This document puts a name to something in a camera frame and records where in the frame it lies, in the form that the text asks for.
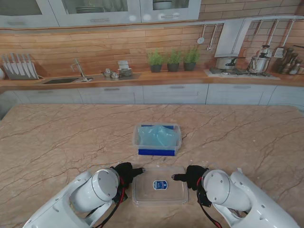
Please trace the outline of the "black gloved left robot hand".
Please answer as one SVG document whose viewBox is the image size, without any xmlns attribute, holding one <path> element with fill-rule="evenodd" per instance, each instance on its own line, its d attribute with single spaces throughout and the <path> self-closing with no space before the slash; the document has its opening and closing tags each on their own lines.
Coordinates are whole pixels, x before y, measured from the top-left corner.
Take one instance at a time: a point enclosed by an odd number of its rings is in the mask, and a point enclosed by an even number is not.
<svg viewBox="0 0 304 228">
<path fill-rule="evenodd" d="M 122 186 L 124 188 L 129 188 L 129 185 L 133 182 L 133 179 L 145 172 L 145 168 L 133 168 L 130 162 L 123 162 L 113 167 L 113 169 L 118 173 L 119 178 L 122 180 Z"/>
</svg>

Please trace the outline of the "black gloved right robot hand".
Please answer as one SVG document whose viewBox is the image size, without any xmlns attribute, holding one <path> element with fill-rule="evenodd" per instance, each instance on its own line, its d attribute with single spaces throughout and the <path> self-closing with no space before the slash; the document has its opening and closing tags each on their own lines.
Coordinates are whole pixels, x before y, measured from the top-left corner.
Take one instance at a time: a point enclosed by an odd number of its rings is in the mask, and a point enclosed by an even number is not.
<svg viewBox="0 0 304 228">
<path fill-rule="evenodd" d="M 208 170 L 208 168 L 204 168 L 202 166 L 189 165 L 185 174 L 174 174 L 171 178 L 174 181 L 186 182 L 188 189 L 196 191 L 199 186 L 198 181 L 201 180 L 204 173 Z"/>
</svg>

